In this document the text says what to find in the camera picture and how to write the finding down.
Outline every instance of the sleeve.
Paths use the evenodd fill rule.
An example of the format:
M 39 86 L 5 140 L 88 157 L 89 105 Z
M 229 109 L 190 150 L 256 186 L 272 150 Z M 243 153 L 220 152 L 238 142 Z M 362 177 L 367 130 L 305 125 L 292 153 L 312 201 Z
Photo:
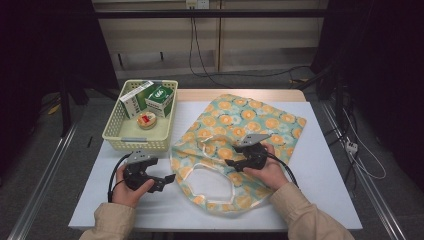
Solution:
M 94 228 L 85 231 L 85 239 L 126 239 L 135 222 L 135 209 L 115 204 L 102 203 L 94 212 Z
M 293 183 L 278 189 L 270 201 L 287 223 L 289 239 L 354 239 L 339 222 L 311 204 Z

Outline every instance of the person's left hand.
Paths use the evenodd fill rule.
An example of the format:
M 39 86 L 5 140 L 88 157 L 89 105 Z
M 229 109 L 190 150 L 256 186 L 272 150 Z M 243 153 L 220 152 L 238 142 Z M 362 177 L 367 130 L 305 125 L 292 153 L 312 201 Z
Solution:
M 122 165 L 116 171 L 116 182 L 124 180 L 124 170 L 126 164 Z M 128 207 L 136 208 L 138 201 L 141 196 L 143 196 L 149 189 L 155 184 L 153 179 L 147 180 L 143 185 L 141 185 L 137 190 L 133 191 L 129 188 L 125 181 L 116 185 L 115 190 L 113 190 L 112 202 L 117 204 L 122 204 Z

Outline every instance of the green box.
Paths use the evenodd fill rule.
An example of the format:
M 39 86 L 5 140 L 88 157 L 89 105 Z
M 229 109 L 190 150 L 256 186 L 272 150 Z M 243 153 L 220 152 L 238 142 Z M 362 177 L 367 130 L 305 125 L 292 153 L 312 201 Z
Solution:
M 155 85 L 152 81 L 146 81 L 137 88 L 131 90 L 124 96 L 120 97 L 122 106 L 125 109 L 125 115 L 128 118 L 138 116 L 144 109 L 147 108 L 146 98 L 155 90 Z
M 146 99 L 147 109 L 158 117 L 166 117 L 172 108 L 174 91 L 170 88 L 159 86 Z

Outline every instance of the drawstring bag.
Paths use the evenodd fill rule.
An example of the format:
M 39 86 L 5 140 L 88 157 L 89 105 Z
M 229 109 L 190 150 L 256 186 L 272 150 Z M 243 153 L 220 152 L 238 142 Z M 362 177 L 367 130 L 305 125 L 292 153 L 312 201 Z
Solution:
M 259 179 L 227 166 L 225 159 L 243 160 L 233 146 L 247 134 L 269 134 L 264 140 L 275 147 L 275 156 L 286 164 L 306 124 L 306 119 L 250 98 L 231 94 L 212 101 L 171 148 L 175 180 L 190 201 L 211 213 L 243 212 L 272 194 Z M 195 169 L 216 171 L 229 179 L 232 196 L 214 201 L 193 193 L 187 181 Z

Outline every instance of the yellow plastic basket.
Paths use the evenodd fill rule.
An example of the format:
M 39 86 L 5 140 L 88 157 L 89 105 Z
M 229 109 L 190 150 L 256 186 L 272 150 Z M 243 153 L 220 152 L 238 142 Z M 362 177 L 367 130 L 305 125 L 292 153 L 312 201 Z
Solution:
M 128 80 L 125 82 L 119 97 L 139 87 L 147 80 Z M 128 119 L 121 103 L 116 101 L 115 107 L 103 131 L 103 139 L 108 141 L 115 150 L 133 151 L 144 149 L 152 152 L 166 152 L 169 149 L 172 126 L 174 122 L 175 106 L 177 102 L 178 82 L 174 80 L 150 80 L 155 84 L 174 90 L 172 109 L 166 118 L 157 118 L 156 126 L 150 130 L 143 130 L 135 119 Z

